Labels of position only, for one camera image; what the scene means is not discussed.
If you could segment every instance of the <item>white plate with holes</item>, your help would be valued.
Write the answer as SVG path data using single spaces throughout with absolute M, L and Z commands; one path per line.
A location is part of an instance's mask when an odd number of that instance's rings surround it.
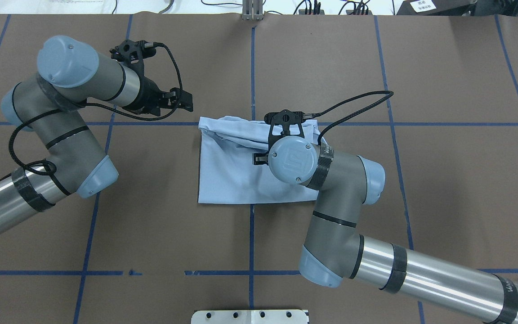
M 191 317 L 191 324 L 309 324 L 309 311 L 196 311 Z

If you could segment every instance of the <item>folded cloth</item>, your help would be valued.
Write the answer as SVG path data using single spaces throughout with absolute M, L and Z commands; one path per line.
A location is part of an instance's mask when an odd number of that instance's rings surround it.
M 317 121 L 305 121 L 305 138 L 317 142 Z M 226 116 L 201 117 L 199 203 L 291 203 L 317 199 L 317 191 L 277 180 L 269 166 L 254 166 L 253 153 L 265 153 L 269 127 L 263 121 Z M 292 134 L 298 134 L 296 125 Z M 273 129 L 280 134 L 281 126 Z

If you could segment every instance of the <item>white label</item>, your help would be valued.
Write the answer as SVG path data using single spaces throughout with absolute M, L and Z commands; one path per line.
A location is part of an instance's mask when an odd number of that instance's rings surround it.
M 411 7 L 413 7 L 415 12 L 426 12 L 429 10 L 437 9 L 431 0 L 419 0 L 411 2 Z

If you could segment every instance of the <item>light blue cap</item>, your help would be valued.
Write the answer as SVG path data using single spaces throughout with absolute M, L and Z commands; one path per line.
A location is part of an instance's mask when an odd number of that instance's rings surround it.
M 268 158 L 272 174 L 285 183 L 305 182 L 317 169 L 317 151 L 299 136 L 286 136 L 275 142 Z
M 4 114 L 5 119 L 7 119 L 13 126 L 19 127 L 23 122 L 19 119 L 19 116 L 17 116 L 17 112 L 13 105 L 13 93 L 15 92 L 16 87 L 17 86 L 14 86 L 9 90 L 1 99 L 1 112 Z M 33 131 L 33 128 L 23 127 L 23 131 Z
M 367 181 L 367 193 L 363 204 L 373 205 L 379 200 L 381 193 L 383 192 L 383 188 L 385 188 L 385 169 L 383 169 L 383 167 L 377 162 L 367 160 L 360 155 L 357 156 L 359 156 L 363 162 Z
M 339 287 L 341 281 L 343 281 L 342 277 L 329 270 L 328 267 L 325 267 L 305 246 L 303 246 L 303 250 L 301 251 L 299 272 L 312 283 L 325 287 L 336 288 Z
M 83 198 L 91 197 L 99 191 L 111 186 L 118 177 L 119 172 L 117 172 L 109 156 L 106 155 L 87 178 L 85 178 L 85 181 L 77 189 L 77 193 Z
M 54 86 L 74 88 L 89 81 L 99 68 L 99 55 L 85 43 L 53 36 L 37 54 L 37 70 Z

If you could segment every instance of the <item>robotic arm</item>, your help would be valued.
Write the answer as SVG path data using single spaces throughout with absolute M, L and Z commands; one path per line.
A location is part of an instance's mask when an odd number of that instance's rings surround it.
M 282 182 L 319 190 L 299 263 L 303 277 L 332 288 L 343 278 L 358 279 L 485 323 L 518 324 L 518 280 L 359 234 L 361 205 L 379 199 L 385 172 L 380 164 L 361 156 L 337 152 L 325 142 L 308 142 L 300 125 L 306 116 L 288 110 L 265 115 L 271 125 L 269 151 L 254 154 L 254 164 L 268 164 Z M 274 125 L 282 126 L 281 135 L 272 134 Z M 300 134 L 291 135 L 290 125 L 298 125 Z
M 144 76 L 144 58 L 164 47 L 177 70 L 179 88 L 162 92 Z M 0 234 L 32 215 L 43 212 L 71 193 L 90 197 L 117 180 L 119 173 L 77 112 L 96 98 L 136 115 L 160 116 L 160 108 L 193 111 L 192 96 L 183 90 L 179 68 L 161 43 L 125 40 L 111 49 L 112 59 L 67 36 L 45 42 L 37 56 L 38 72 L 17 84 L 1 102 L 6 119 L 18 126 L 10 140 L 12 158 L 20 165 L 0 180 Z M 35 131 L 49 157 L 23 164 L 13 153 L 13 139 L 25 129 Z

